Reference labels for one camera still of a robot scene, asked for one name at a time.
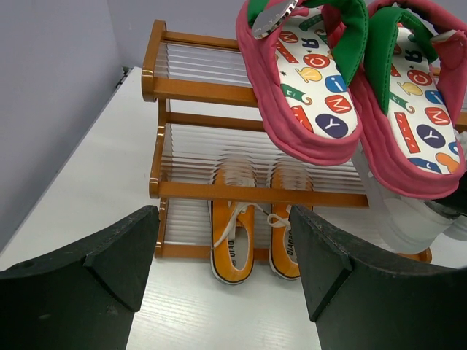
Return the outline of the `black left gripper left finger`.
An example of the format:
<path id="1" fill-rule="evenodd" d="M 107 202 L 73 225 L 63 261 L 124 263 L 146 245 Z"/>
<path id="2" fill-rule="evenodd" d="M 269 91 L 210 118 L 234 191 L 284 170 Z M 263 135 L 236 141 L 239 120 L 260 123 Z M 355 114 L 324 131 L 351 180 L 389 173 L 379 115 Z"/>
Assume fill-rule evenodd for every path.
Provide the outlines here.
<path id="1" fill-rule="evenodd" d="M 157 206 L 1 272 L 2 349 L 125 349 L 158 238 Z"/>

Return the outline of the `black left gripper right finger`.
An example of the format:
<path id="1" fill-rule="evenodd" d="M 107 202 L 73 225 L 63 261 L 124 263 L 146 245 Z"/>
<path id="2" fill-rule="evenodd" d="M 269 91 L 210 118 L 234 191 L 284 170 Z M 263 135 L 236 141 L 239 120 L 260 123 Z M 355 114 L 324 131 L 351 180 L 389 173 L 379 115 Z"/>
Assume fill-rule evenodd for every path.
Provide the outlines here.
<path id="1" fill-rule="evenodd" d="M 309 318 L 323 349 L 464 349 L 466 270 L 381 249 L 304 206 L 290 212 Z"/>

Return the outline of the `white sneaker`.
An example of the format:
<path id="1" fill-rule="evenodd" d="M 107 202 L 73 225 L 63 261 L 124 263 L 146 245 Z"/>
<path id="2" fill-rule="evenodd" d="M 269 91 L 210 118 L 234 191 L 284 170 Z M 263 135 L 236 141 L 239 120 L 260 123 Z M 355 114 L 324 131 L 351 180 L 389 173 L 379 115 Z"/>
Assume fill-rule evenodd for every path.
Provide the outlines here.
<path id="1" fill-rule="evenodd" d="M 466 240 L 466 176 L 451 195 L 424 201 L 383 187 L 371 174 L 362 146 L 357 147 L 352 162 L 377 219 L 379 234 L 392 250 L 419 253 L 442 233 L 457 241 Z"/>

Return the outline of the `orange sneaker one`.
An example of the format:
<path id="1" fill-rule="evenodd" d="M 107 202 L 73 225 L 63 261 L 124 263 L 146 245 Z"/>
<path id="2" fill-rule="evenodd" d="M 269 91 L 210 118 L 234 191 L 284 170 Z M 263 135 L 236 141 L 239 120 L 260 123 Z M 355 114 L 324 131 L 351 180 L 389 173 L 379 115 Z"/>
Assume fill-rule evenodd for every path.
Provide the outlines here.
<path id="1" fill-rule="evenodd" d="M 212 177 L 215 186 L 255 187 L 256 176 L 247 155 L 224 153 Z M 246 281 L 254 266 L 255 205 L 214 199 L 208 202 L 211 222 L 210 263 L 215 278 L 227 285 Z"/>
<path id="2" fill-rule="evenodd" d="M 312 190 L 306 166 L 290 157 L 277 159 L 271 173 L 270 187 L 279 190 Z M 267 222 L 271 226 L 269 265 L 272 271 L 288 281 L 300 278 L 290 226 L 291 204 L 273 203 Z"/>

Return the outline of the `pink flip-flop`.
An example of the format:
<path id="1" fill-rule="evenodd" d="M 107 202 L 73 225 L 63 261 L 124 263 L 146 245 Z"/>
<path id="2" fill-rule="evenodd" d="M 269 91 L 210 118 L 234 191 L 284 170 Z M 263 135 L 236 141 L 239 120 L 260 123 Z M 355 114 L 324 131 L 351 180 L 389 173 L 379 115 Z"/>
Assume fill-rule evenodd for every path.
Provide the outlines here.
<path id="1" fill-rule="evenodd" d="M 366 3 L 246 1 L 236 39 L 273 144 L 306 163 L 346 163 L 363 130 L 350 84 L 368 39 Z"/>

